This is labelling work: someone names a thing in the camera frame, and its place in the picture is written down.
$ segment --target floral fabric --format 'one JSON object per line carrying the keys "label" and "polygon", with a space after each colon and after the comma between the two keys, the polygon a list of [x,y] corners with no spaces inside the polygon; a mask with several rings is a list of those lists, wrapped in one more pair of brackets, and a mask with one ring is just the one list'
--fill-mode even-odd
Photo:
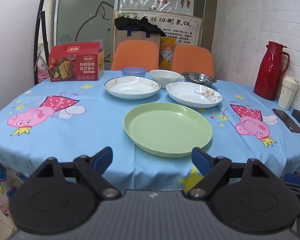
{"label": "floral fabric", "polygon": [[9,199],[23,184],[27,177],[0,163],[0,209],[6,217],[10,217]]}

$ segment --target white cup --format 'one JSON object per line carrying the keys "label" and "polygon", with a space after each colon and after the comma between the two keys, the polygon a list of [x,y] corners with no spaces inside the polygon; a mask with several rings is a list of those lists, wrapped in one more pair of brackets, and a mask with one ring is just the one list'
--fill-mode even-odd
{"label": "white cup", "polygon": [[288,110],[293,98],[298,90],[299,84],[291,77],[285,76],[282,80],[282,90],[278,101],[278,106]]}

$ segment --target tomato illustration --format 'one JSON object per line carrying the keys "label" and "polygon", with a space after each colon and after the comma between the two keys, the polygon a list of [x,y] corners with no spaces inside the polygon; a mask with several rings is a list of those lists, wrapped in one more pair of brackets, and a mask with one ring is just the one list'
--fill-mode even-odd
{"label": "tomato illustration", "polygon": [[55,58],[52,58],[52,59],[51,59],[51,63],[52,63],[52,65],[55,65],[55,64],[57,63],[56,59],[55,59]]}

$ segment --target black cloth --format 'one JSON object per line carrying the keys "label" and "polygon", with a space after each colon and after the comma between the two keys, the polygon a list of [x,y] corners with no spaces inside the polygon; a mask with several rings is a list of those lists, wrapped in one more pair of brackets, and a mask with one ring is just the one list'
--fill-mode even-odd
{"label": "black cloth", "polygon": [[114,19],[114,25],[119,31],[142,31],[145,33],[160,34],[161,37],[167,36],[157,25],[149,23],[146,17],[143,17],[141,20],[119,17]]}

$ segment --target peppa pig print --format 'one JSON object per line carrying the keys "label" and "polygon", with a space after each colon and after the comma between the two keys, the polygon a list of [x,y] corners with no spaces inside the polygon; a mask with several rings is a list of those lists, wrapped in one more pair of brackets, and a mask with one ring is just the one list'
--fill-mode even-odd
{"label": "peppa pig print", "polygon": [[272,126],[278,122],[276,115],[263,116],[260,110],[248,109],[238,105],[230,106],[240,116],[240,123],[235,125],[235,129],[240,135],[252,135],[261,140],[267,148],[277,143],[270,138],[270,130],[267,127],[267,125]]}
{"label": "peppa pig print", "polygon": [[31,107],[23,113],[10,117],[7,124],[17,129],[10,135],[29,134],[35,125],[43,123],[48,117],[58,112],[58,118],[69,119],[73,115],[83,114],[84,106],[77,105],[79,101],[63,96],[50,96],[39,107]]}

